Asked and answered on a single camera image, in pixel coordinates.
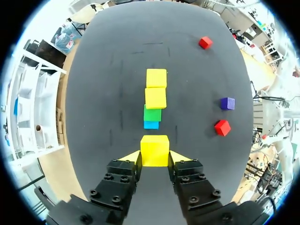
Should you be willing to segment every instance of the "stacked blocks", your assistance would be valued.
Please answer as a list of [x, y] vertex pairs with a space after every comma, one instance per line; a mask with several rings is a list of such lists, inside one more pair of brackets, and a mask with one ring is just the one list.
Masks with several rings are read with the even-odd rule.
[[216, 125], [215, 125], [215, 130], [216, 133], [220, 136], [226, 136], [229, 131], [231, 130], [230, 125], [228, 121], [226, 120], [220, 120]]
[[147, 69], [146, 88], [166, 88], [166, 69]]
[[145, 135], [141, 140], [143, 166], [168, 166], [169, 139], [166, 135]]
[[165, 88], [146, 88], [146, 109], [164, 109], [167, 107]]
[[202, 37], [199, 41], [199, 45], [203, 48], [203, 49], [208, 49], [211, 47], [212, 45], [212, 40], [209, 39], [209, 37], [205, 36]]
[[221, 99], [221, 109], [234, 110], [235, 99], [231, 97], [225, 97]]
[[144, 121], [144, 129], [158, 130], [159, 122], [158, 121]]
[[166, 92], [167, 70], [147, 69], [144, 129], [159, 129], [161, 110], [167, 107]]

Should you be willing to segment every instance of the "blue block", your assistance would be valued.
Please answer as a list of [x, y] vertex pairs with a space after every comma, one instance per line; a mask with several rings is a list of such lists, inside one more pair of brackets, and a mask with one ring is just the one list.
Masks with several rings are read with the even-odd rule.
[[231, 97], [225, 97], [221, 99], [221, 109], [234, 110], [235, 99]]
[[159, 128], [158, 121], [144, 121], [144, 129], [158, 130], [158, 128]]

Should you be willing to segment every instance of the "chair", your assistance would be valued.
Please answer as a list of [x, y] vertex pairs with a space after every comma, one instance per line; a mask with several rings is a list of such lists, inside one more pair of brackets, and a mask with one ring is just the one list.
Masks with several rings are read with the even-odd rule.
[[72, 23], [74, 28], [78, 31], [78, 33], [82, 36], [81, 32], [79, 30], [85, 30], [86, 25], [91, 22], [91, 20], [94, 18], [94, 16], [97, 14], [97, 12], [102, 11], [103, 7], [100, 4], [94, 3], [89, 4], [80, 9], [78, 12], [74, 13], [72, 16], [70, 16], [67, 20]]

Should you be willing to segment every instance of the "green block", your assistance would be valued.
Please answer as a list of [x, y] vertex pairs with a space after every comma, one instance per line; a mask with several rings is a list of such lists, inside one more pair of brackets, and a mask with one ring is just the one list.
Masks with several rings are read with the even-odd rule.
[[161, 121], [161, 109], [146, 109], [144, 105], [144, 121]]

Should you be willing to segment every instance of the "red block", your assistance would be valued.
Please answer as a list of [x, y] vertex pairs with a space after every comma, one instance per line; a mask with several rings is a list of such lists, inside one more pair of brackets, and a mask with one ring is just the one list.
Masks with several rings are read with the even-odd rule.
[[211, 47], [212, 43], [213, 42], [209, 39], [209, 37], [202, 37], [199, 41], [199, 45], [204, 49]]
[[216, 133], [220, 136], [226, 136], [229, 131], [231, 130], [230, 125], [228, 121], [226, 120], [220, 120], [216, 125], [215, 125], [215, 130]]

